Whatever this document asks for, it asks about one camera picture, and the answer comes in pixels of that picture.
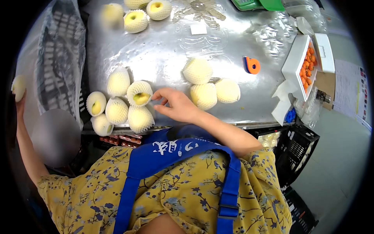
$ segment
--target metal countertop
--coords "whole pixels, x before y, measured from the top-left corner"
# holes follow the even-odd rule
[[[140,33],[103,33],[96,21],[97,10],[110,2],[124,6],[120,0],[94,0],[85,7],[90,14],[87,55],[91,91],[101,91],[109,98],[107,78],[118,66],[124,66],[132,82],[146,80],[153,91],[168,86],[190,96],[191,84],[183,77],[182,70],[190,57],[201,56],[213,67],[212,81],[230,78],[241,90],[238,102],[218,102],[207,112],[240,126],[277,124],[271,112],[279,99],[271,96],[284,81],[281,68],[293,37],[285,42],[285,56],[281,59],[275,61],[265,56],[261,45],[250,38],[252,28],[264,21],[264,11],[241,12],[227,0],[173,0],[171,16],[161,21],[150,19],[148,27]],[[205,25],[207,34],[191,35],[190,25],[193,24]],[[257,75],[245,72],[243,56],[260,62],[261,71]],[[159,101],[151,101],[148,108],[154,114],[156,126],[174,126],[176,121],[155,113],[152,108],[155,104]],[[84,128],[87,132],[89,129],[90,126]],[[128,123],[114,128],[115,134],[127,131]]]

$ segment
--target floral print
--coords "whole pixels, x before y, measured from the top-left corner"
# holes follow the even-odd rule
[[[84,175],[49,175],[38,190],[60,233],[112,233],[132,149],[110,148]],[[288,233],[292,219],[268,148],[241,161],[238,218],[233,234]],[[186,233],[216,233],[227,158],[206,151],[141,180],[131,230],[168,213]]]

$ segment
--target paper sheet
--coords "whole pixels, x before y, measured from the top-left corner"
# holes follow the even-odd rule
[[[296,89],[297,88],[291,81],[285,80],[278,86],[277,90],[272,96],[272,98],[279,97],[279,102],[273,110],[272,115],[281,126],[283,126],[284,117],[291,107],[291,102],[289,101],[288,94],[295,92]]]
[[[368,83],[365,70],[353,63],[335,60],[333,109],[354,118],[371,131],[371,126],[366,123],[367,102]]]

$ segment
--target woman's right hand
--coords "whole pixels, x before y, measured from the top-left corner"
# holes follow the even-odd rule
[[[153,108],[176,121],[194,124],[199,115],[203,113],[184,93],[172,88],[161,88],[152,96],[152,100],[159,101],[162,98],[164,99],[161,105],[155,105]]]

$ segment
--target green scale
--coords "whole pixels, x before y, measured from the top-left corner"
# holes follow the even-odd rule
[[[231,0],[240,11],[266,9],[284,11],[281,0]]]

